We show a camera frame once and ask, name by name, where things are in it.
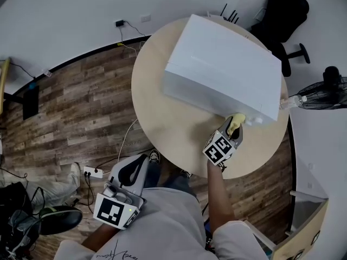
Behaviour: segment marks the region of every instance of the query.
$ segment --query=white cardboard box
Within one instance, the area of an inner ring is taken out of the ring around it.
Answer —
[[[238,33],[192,15],[165,69],[164,93],[227,117],[276,121],[281,61]]]

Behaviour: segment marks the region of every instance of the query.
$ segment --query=hand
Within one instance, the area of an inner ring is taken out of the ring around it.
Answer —
[[[207,160],[207,168],[218,168],[219,170],[221,169],[218,166],[215,166],[210,160]]]

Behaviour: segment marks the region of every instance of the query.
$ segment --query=black fan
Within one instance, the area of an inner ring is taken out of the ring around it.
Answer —
[[[336,67],[328,67],[323,82],[314,83],[298,92],[307,101],[300,106],[310,110],[335,110],[347,108],[347,77],[342,77]]]

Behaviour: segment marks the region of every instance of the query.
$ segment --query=wall socket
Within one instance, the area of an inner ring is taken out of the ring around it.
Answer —
[[[84,169],[83,169],[83,173],[85,173],[85,172],[87,172],[87,173],[90,172],[91,173],[91,177],[102,178],[102,176],[104,176],[103,170],[100,170],[98,168],[97,168],[97,170],[95,170],[95,167],[85,166]]]
[[[47,77],[51,77],[51,76],[53,75],[53,73],[50,72],[48,69],[44,69],[44,70],[42,71],[42,73],[43,73],[45,76],[47,76]]]
[[[151,21],[151,15],[141,15],[141,22]]]

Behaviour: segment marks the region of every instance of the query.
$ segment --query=bottle cap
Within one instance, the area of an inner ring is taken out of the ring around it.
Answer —
[[[252,125],[252,121],[251,121],[250,119],[246,118],[245,124],[247,124],[247,125]]]
[[[257,124],[262,124],[262,118],[257,117],[254,119],[254,122],[256,122]]]

